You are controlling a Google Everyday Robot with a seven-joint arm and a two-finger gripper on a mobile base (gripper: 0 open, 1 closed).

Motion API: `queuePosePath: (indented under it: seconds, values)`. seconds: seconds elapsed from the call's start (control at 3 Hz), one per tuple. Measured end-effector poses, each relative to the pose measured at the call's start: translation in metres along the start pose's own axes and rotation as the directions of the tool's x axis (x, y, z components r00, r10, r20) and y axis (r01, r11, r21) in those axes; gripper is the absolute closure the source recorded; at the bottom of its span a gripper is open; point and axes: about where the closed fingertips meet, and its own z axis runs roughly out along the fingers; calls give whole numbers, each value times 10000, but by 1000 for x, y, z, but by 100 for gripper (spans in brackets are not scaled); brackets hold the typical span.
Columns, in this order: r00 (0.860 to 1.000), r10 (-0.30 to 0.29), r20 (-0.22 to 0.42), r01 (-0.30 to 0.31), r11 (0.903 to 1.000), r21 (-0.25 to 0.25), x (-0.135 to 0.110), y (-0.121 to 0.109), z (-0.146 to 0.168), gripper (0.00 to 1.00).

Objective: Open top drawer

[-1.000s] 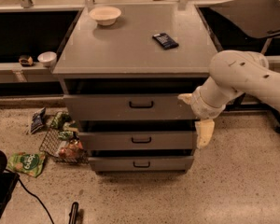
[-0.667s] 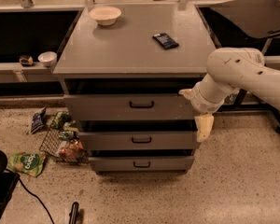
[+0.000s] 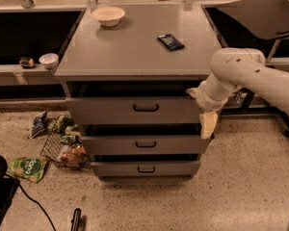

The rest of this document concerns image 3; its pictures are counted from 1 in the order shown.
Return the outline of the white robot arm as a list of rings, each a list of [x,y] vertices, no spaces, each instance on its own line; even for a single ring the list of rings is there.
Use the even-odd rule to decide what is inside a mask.
[[[289,231],[289,138],[276,116],[218,118],[230,94],[254,92],[289,115],[289,72],[268,68],[262,53],[225,48],[212,72],[191,89],[201,108],[202,135],[211,141],[199,181],[205,231]]]

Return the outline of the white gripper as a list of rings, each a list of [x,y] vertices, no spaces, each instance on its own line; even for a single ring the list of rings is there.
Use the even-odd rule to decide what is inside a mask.
[[[214,133],[218,121],[218,114],[213,111],[223,107],[228,100],[229,91],[219,82],[203,81],[198,88],[189,88],[185,92],[195,98],[198,106],[206,112],[199,115],[199,121],[200,137],[207,140]]]

